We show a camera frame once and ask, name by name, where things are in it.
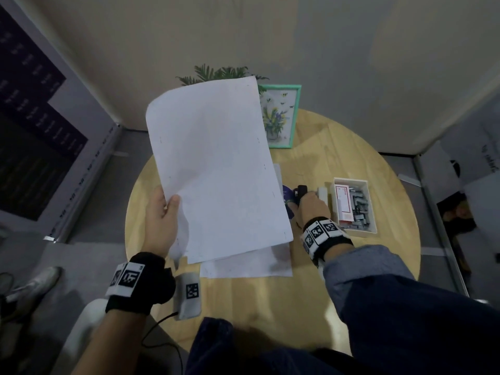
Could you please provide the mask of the person's right hand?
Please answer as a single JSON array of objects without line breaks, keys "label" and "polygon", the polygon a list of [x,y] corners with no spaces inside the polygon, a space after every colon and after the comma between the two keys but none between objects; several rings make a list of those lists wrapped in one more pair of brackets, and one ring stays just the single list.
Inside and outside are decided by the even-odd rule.
[{"label": "person's right hand", "polygon": [[286,206],[293,212],[297,226],[303,229],[308,222],[317,218],[332,218],[331,211],[314,191],[309,191],[301,199],[299,204],[289,201]]}]

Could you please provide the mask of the person's left hand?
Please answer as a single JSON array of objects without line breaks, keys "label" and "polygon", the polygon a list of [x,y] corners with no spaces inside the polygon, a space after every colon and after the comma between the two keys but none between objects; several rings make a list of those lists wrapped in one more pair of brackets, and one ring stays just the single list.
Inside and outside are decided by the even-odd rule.
[{"label": "person's left hand", "polygon": [[169,232],[166,227],[166,205],[169,199],[165,197],[161,185],[153,190],[146,208],[145,235],[141,248],[142,252],[150,252],[164,259],[178,234]]}]

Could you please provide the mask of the black and blue stapler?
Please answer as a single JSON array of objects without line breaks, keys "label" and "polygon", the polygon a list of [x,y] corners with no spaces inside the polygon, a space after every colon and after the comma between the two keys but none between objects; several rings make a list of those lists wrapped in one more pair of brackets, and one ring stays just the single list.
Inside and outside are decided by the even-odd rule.
[{"label": "black and blue stapler", "polygon": [[283,190],[283,199],[285,209],[288,215],[289,220],[292,220],[295,216],[293,210],[289,207],[289,203],[295,204],[297,207],[300,204],[302,197],[307,194],[308,187],[306,185],[300,184],[295,189],[291,189],[286,185],[282,185]]}]

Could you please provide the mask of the white paper sheet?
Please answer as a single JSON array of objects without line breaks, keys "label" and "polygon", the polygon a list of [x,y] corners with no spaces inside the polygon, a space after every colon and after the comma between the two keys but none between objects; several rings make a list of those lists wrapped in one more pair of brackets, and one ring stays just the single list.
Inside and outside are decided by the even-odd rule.
[{"label": "white paper sheet", "polygon": [[188,264],[293,241],[254,76],[169,90],[146,122],[165,197],[181,197],[174,249]]},{"label": "white paper sheet", "polygon": [[201,263],[201,278],[292,277],[290,244],[265,247]]}]

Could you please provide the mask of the person's right forearm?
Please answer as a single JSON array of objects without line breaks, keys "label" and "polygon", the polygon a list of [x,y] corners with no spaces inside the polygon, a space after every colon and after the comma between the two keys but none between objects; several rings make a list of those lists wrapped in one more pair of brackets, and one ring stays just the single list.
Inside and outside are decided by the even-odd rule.
[{"label": "person's right forearm", "polygon": [[500,311],[414,279],[385,246],[327,259],[355,359],[390,375],[500,375]]}]

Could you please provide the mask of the person's left forearm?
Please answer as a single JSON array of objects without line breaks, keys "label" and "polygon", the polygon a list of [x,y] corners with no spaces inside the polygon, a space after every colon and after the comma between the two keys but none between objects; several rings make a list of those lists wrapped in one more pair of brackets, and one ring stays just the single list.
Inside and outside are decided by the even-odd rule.
[{"label": "person's left forearm", "polygon": [[146,322],[144,314],[108,311],[71,375],[133,375]]}]

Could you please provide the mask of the black right wrist band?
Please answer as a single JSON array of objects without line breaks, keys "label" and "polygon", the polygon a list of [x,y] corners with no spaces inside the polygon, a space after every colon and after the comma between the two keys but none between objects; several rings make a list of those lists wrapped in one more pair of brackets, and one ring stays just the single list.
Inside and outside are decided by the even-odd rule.
[{"label": "black right wrist band", "polygon": [[333,246],[353,245],[349,235],[338,224],[323,216],[315,217],[304,225],[301,242],[317,268],[324,265],[324,255]]}]

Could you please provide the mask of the black wrist band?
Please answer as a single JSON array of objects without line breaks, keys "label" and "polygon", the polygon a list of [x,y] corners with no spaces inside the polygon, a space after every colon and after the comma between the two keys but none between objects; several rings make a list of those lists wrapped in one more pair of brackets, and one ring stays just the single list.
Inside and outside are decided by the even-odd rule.
[{"label": "black wrist band", "polygon": [[176,280],[165,264],[166,260],[154,253],[139,252],[118,265],[105,293],[105,312],[149,315],[153,305],[168,302],[176,290]]},{"label": "black wrist band", "polygon": [[338,224],[323,216],[315,217],[304,225],[301,242],[317,268],[324,265],[324,255],[333,246],[353,245],[349,235]]}]

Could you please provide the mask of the red and white staple box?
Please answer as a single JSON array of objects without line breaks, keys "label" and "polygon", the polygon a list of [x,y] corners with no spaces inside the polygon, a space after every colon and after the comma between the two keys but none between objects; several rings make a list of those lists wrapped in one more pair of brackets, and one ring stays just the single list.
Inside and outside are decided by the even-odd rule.
[{"label": "red and white staple box", "polygon": [[348,185],[335,184],[334,193],[339,221],[346,223],[354,222],[353,202]]}]

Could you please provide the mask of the pile of grey staple strips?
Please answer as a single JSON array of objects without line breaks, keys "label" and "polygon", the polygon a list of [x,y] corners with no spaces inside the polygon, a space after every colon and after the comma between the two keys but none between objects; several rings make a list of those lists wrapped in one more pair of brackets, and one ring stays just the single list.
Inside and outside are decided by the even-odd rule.
[{"label": "pile of grey staple strips", "polygon": [[351,193],[354,222],[340,222],[340,226],[346,229],[362,230],[368,232],[371,228],[369,216],[370,203],[362,189],[358,187],[348,186]]}]

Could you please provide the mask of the white open tray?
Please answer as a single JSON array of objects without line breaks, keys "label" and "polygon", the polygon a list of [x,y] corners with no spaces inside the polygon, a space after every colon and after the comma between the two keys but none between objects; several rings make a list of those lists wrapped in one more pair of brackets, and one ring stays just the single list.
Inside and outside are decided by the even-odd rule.
[{"label": "white open tray", "polygon": [[338,214],[337,214],[337,205],[336,205],[336,201],[335,201],[335,193],[334,193],[334,185],[335,184],[344,184],[344,185],[348,185],[348,186],[359,187],[360,189],[363,190],[363,192],[367,196],[368,201],[370,203],[369,216],[370,216],[370,221],[371,221],[371,228],[368,232],[365,232],[362,230],[346,229],[346,228],[342,228],[342,229],[344,229],[348,234],[350,234],[352,236],[360,237],[360,238],[361,237],[365,238],[365,237],[369,237],[369,236],[373,236],[373,235],[377,234],[378,230],[377,230],[377,225],[376,225],[376,219],[375,219],[374,213],[373,213],[373,205],[372,205],[372,199],[371,199],[371,195],[370,195],[370,191],[369,191],[369,187],[368,187],[368,182],[366,180],[360,180],[360,179],[339,178],[339,177],[334,178],[332,184],[330,185],[329,193],[330,193],[330,199],[331,199],[331,203],[332,203],[333,219],[334,219],[334,222],[336,222],[340,226],[339,218],[338,218]]}]

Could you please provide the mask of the black left wrist band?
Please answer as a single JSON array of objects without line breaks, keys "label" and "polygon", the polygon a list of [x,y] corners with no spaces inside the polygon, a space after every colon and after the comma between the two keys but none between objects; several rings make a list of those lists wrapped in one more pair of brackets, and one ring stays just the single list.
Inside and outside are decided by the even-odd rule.
[{"label": "black left wrist band", "polygon": [[166,260],[154,253],[139,252],[118,265],[105,293],[105,312],[149,315],[153,305],[168,302],[176,290],[176,280],[165,264]]}]

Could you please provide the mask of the grey device with marker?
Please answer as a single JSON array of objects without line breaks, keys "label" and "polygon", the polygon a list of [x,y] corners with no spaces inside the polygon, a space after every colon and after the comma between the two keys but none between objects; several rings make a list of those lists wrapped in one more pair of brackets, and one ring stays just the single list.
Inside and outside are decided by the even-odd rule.
[{"label": "grey device with marker", "polygon": [[201,315],[201,282],[198,272],[185,272],[175,278],[173,313],[177,321],[189,320]]}]

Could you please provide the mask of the teal framed flower picture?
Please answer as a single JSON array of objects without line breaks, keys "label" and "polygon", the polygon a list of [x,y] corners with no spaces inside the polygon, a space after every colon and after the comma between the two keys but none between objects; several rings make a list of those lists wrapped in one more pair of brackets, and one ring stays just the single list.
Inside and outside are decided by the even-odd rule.
[{"label": "teal framed flower picture", "polygon": [[302,86],[259,84],[258,89],[269,148],[291,149]]}]

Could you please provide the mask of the green potted plant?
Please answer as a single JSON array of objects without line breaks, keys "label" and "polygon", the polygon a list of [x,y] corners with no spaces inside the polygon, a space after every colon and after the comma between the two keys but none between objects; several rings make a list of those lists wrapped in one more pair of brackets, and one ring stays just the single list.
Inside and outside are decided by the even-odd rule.
[{"label": "green potted plant", "polygon": [[215,80],[239,79],[253,76],[257,80],[258,91],[260,95],[262,95],[268,88],[268,85],[261,84],[259,83],[259,81],[269,80],[269,78],[249,72],[247,66],[223,66],[215,69],[214,67],[210,67],[209,65],[204,63],[201,66],[195,65],[193,68],[195,71],[195,76],[176,76],[176,79],[181,82],[182,86],[189,86]]}]

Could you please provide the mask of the dark blue trousers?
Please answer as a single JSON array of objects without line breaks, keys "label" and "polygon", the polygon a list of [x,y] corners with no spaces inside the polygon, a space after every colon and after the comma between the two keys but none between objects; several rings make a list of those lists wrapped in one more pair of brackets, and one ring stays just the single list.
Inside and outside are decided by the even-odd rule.
[{"label": "dark blue trousers", "polygon": [[356,361],[330,349],[308,352],[278,347],[249,359],[240,357],[233,325],[205,317],[191,346],[184,375],[355,375]]}]

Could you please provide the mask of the large dark poster board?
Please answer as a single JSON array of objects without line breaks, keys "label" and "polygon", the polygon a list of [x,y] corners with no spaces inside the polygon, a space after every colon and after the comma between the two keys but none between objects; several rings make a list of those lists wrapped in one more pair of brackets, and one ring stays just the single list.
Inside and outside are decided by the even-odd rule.
[{"label": "large dark poster board", "polygon": [[64,242],[122,133],[14,0],[0,0],[0,229]]}]

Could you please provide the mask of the white chair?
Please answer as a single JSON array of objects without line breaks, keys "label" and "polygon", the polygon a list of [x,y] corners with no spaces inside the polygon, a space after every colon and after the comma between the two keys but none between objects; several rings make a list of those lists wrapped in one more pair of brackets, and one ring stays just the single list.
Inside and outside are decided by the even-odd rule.
[{"label": "white chair", "polygon": [[88,303],[78,316],[49,375],[71,375],[105,315],[107,299]]}]

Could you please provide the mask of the grey shoe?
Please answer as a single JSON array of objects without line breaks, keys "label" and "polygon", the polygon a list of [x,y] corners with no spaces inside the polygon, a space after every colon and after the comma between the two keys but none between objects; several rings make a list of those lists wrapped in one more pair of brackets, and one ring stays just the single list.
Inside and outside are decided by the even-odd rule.
[{"label": "grey shoe", "polygon": [[0,321],[15,321],[30,315],[54,288],[63,271],[60,266],[48,267],[25,285],[0,295]]}]

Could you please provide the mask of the grey panel with metal rail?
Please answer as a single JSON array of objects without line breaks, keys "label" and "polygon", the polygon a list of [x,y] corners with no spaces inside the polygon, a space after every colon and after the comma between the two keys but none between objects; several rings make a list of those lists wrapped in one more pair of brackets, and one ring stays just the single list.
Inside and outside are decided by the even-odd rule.
[{"label": "grey panel with metal rail", "polygon": [[500,92],[420,154],[417,169],[459,286],[500,310]]}]

